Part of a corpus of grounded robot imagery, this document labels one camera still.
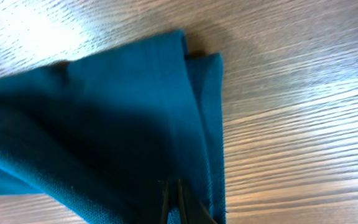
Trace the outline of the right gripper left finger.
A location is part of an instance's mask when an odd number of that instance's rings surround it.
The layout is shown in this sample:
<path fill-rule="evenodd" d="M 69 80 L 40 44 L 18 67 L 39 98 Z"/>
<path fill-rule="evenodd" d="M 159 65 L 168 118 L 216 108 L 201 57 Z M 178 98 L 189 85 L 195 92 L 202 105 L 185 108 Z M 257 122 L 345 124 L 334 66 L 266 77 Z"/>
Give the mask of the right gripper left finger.
<path fill-rule="evenodd" d="M 164 180 L 161 182 L 162 185 L 162 208 L 159 224 L 166 224 L 168 220 L 168 213 L 170 209 L 170 187 L 169 181 Z"/>

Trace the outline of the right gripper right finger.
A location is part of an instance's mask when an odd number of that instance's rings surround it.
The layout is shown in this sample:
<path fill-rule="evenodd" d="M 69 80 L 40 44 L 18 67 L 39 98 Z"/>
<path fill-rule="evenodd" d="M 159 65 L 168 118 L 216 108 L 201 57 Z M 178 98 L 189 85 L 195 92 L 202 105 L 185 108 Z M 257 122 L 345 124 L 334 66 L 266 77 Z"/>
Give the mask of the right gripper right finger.
<path fill-rule="evenodd" d="M 181 179 L 177 180 L 177 194 L 181 224 L 217 224 L 202 201 L 193 195 L 190 186 Z"/>

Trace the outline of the dark blue t-shirt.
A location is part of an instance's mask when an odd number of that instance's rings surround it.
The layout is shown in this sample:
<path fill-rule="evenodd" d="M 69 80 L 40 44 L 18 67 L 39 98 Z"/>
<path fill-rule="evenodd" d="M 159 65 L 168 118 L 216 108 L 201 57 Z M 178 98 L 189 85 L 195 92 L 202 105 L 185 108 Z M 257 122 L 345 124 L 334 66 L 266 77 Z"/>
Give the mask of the dark blue t-shirt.
<path fill-rule="evenodd" d="M 0 195 L 45 193 L 88 223 L 181 223 L 177 180 L 226 221 L 223 58 L 175 30 L 0 78 Z"/>

